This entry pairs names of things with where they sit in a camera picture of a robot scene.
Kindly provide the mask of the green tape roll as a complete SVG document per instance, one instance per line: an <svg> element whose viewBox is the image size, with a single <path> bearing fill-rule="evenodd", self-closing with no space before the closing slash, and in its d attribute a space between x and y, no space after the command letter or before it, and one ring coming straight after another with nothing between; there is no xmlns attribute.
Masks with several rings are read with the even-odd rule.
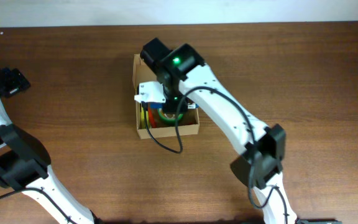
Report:
<svg viewBox="0 0 358 224"><path fill-rule="evenodd" d="M170 114L170 113L164 113L163 110L161 108L158 109L157 111L160 120L166 124L166 125L175 125L176 121L181 121L183 118L183 114L179 114L178 116L176 116L175 114Z"/></svg>

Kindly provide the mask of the brown cardboard box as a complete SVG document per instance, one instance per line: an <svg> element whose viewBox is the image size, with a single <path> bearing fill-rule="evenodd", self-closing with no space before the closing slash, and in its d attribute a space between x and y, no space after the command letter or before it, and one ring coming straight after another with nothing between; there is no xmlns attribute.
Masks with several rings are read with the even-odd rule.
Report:
<svg viewBox="0 0 358 224"><path fill-rule="evenodd" d="M133 74L132 82L135 89L135 94L139 94L137 89L139 84L143 82L156 81L156 76L151 71L151 69L146 66L143 60L140 58L139 54L134 55L133 61ZM135 115L136 115L136 130L141 139L149 139L150 136L146 129L140 128L140 106L141 104L135 102ZM164 137L175 137L175 127L164 124L157 113L157 110L153 109L153 114L155 117L155 122L157 127L150 128L154 138L164 138ZM198 108L194 110L188 110L188 112L183 116L182 120L179 122L179 132L181 136L198 134L200 128L199 121L199 111Z"/></svg>

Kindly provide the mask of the orange utility knife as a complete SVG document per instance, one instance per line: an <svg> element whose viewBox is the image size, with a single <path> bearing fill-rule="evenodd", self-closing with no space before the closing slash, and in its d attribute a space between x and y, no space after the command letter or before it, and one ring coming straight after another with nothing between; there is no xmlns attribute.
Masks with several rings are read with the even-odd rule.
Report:
<svg viewBox="0 0 358 224"><path fill-rule="evenodd" d="M153 108L152 108L152 105L150 103L148 104L148 116L149 116L149 123L150 123L151 127L156 128L157 125L156 125L155 117L154 117L154 114L153 114Z"/></svg>

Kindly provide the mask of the blue white marker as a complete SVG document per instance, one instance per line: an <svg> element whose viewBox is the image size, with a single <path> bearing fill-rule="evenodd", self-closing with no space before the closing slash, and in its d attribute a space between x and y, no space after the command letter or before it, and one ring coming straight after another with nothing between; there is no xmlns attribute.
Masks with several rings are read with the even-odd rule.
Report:
<svg viewBox="0 0 358 224"><path fill-rule="evenodd" d="M152 109L159 109L163 107L163 103L150 103L150 108ZM189 110L194 110L199 108L199 106L196 103L189 103L188 104L188 109Z"/></svg>

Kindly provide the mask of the yellow highlighter pen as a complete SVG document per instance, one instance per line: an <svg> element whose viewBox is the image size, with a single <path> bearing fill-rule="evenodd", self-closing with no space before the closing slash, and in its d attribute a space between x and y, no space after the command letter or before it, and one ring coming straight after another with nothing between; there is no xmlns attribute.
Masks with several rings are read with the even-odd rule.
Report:
<svg viewBox="0 0 358 224"><path fill-rule="evenodd" d="M145 129L145 118L144 118L144 109L143 107L140 108L140 128L139 129Z"/></svg>

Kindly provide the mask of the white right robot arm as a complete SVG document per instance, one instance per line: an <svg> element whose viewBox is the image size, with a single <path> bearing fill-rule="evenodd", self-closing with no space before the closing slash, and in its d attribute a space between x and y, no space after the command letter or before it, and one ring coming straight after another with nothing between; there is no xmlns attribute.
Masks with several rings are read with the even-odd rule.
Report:
<svg viewBox="0 0 358 224"><path fill-rule="evenodd" d="M248 112L219 82L204 58L189 44L170 50L158 38L145 44L140 58L156 79L139 85L135 100L145 109L159 104L178 117L188 102L202 109L226 135L238 158L230 168L248 191L265 223L296 223L283 186L286 133Z"/></svg>

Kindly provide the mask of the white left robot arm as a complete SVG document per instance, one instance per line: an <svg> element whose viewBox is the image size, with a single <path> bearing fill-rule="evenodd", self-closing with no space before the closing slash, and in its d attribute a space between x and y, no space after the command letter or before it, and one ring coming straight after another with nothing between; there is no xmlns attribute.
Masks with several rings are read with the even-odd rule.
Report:
<svg viewBox="0 0 358 224"><path fill-rule="evenodd" d="M18 69L0 68L0 187L22 193L39 203L59 223L101 223L58 180L49 153L34 136L16 126L6 113L2 98L30 88Z"/></svg>

